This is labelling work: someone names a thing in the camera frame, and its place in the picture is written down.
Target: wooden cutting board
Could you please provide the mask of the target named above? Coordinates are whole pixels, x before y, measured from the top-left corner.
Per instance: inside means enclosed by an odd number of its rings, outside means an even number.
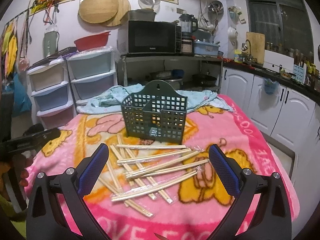
[[[121,24],[120,20],[122,19],[122,17],[127,13],[127,11],[131,10],[131,5],[128,0],[118,0],[118,3],[119,3],[118,12],[113,18],[103,23],[102,24],[103,26],[112,27],[112,26],[117,26]]]
[[[79,15],[89,23],[103,23],[116,15],[118,0],[83,0],[79,6]]]
[[[261,33],[247,32],[246,39],[251,43],[251,55],[259,64],[264,61],[265,35]]]

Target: pink blanket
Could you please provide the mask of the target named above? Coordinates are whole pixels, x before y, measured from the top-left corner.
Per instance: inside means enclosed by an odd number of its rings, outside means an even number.
[[[212,106],[203,106],[187,115],[183,144],[205,151],[183,163],[191,163],[208,156],[208,147],[217,143],[222,151],[228,157],[234,158],[242,168],[250,168],[261,175],[279,172],[284,179],[291,216],[294,220],[299,214],[299,202],[279,159],[242,110],[230,98],[221,97],[234,108],[233,113]],[[60,138],[48,143],[36,156],[28,170],[30,186],[27,188],[27,193],[30,194],[38,172],[44,171],[47,175],[53,175],[63,173],[68,167],[75,167],[84,157],[90,156],[100,143],[116,144],[116,133],[123,134],[126,144],[157,143],[126,137],[121,114],[80,114],[64,127]],[[161,152],[163,151],[140,150],[134,153],[144,156]],[[124,170],[117,166],[116,158],[111,151],[109,161],[116,170],[122,187],[125,190],[129,189],[123,175]],[[165,202],[158,193],[154,201],[148,196],[134,199],[136,203],[154,214],[152,218],[147,218],[132,208],[125,207],[123,203],[112,203],[111,192],[99,181],[84,200],[98,223],[113,240],[156,239],[154,232],[169,239],[205,240],[222,220],[233,198],[227,194],[210,164],[206,164],[204,170],[202,175],[198,174],[165,190],[174,200],[172,204]],[[179,171],[154,176],[154,179],[159,182],[183,173]],[[111,181],[106,167],[101,176]],[[255,196],[238,233],[247,229],[258,203],[257,197]],[[70,228],[80,234],[63,199],[61,199],[61,206]]]

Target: tiled floor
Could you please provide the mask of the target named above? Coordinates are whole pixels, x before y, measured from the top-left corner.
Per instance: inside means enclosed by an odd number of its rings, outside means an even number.
[[[272,144],[268,143],[275,155],[278,156],[279,160],[282,163],[282,166],[284,167],[285,171],[289,175],[290,173],[290,168],[292,164],[292,158],[290,158],[287,154],[284,152],[280,151],[278,148],[274,147]]]

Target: window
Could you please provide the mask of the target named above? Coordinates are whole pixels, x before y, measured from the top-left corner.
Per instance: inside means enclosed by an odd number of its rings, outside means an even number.
[[[263,33],[266,42],[299,49],[304,55],[313,51],[308,13],[303,0],[248,0],[251,31]]]

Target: microwave door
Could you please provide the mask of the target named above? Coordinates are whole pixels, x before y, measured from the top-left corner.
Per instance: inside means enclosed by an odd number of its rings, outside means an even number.
[[[175,25],[130,21],[129,53],[175,53]]]

